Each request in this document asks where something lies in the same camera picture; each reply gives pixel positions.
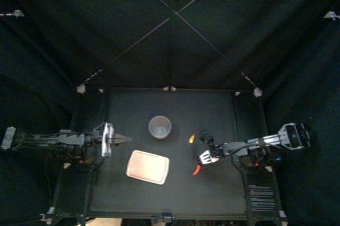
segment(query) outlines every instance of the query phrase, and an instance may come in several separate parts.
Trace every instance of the white tray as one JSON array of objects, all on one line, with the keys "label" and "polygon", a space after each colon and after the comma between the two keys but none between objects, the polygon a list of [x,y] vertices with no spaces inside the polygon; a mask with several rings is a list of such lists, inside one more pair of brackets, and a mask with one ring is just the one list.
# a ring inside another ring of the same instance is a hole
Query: white tray
[{"label": "white tray", "polygon": [[126,175],[137,180],[162,185],[170,161],[168,158],[136,150],[132,154]]}]

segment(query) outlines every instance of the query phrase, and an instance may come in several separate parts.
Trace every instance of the black backdrop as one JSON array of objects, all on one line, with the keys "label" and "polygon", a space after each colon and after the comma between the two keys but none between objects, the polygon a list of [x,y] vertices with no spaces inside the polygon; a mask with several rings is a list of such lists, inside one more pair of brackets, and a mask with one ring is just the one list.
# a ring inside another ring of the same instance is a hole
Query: black backdrop
[{"label": "black backdrop", "polygon": [[[0,0],[0,13],[25,14],[0,17],[0,127],[66,128],[76,85],[97,70],[88,87],[252,89],[244,72],[264,89],[270,132],[292,121],[314,130],[313,148],[290,154],[280,171],[286,214],[304,225],[338,224],[340,21],[322,18],[338,13],[337,2]],[[6,159],[1,175],[20,161]],[[34,181],[44,166],[32,163],[1,177],[1,220],[46,209],[48,190]],[[28,204],[24,214],[2,209],[9,197],[13,205]]]}]

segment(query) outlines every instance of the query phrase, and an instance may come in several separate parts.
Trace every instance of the red object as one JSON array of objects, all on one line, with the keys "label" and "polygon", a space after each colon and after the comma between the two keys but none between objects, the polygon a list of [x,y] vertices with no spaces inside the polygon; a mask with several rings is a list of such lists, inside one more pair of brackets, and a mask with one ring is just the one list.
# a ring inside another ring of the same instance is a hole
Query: red object
[{"label": "red object", "polygon": [[197,174],[198,174],[198,172],[200,172],[200,169],[201,169],[201,166],[200,166],[200,165],[197,165],[197,166],[196,166],[194,173],[193,173],[192,175],[197,175]]}]

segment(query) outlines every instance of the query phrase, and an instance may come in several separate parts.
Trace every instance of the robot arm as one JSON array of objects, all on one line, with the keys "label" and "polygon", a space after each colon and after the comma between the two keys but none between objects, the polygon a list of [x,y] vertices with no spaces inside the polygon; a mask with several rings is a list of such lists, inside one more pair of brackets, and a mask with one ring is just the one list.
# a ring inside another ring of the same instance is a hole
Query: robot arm
[{"label": "robot arm", "polygon": [[52,149],[57,151],[72,148],[73,155],[84,153],[86,147],[101,144],[102,157],[112,157],[112,145],[120,145],[132,141],[128,137],[117,135],[114,127],[110,123],[101,125],[102,131],[98,128],[90,133],[73,133],[69,130],[60,130],[56,134],[24,134],[14,127],[8,127],[1,143],[1,150],[17,150],[22,147]]},{"label": "robot arm", "polygon": [[262,138],[250,139],[246,142],[230,142],[224,144],[213,144],[212,136],[204,132],[200,135],[200,141],[208,145],[208,150],[197,157],[197,167],[193,175],[197,175],[204,165],[216,163],[220,158],[236,155],[237,157],[256,157],[261,153],[261,158],[265,154],[265,149],[278,151],[293,151],[310,147],[309,133],[304,124],[286,124],[277,135]]}]

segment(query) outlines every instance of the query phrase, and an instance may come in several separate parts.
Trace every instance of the orange object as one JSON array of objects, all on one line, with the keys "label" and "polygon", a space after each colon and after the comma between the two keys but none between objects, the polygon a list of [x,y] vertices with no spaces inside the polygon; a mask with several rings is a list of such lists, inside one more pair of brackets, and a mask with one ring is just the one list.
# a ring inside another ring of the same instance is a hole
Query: orange object
[{"label": "orange object", "polygon": [[193,173],[192,175],[197,175],[197,174],[198,174],[198,172],[200,172],[200,170],[201,170],[201,166],[200,166],[200,165],[197,165],[197,166],[196,166],[194,173]]},{"label": "orange object", "polygon": [[193,134],[193,135],[189,137],[189,139],[188,139],[188,143],[193,143],[194,137],[196,137],[196,135]]}]

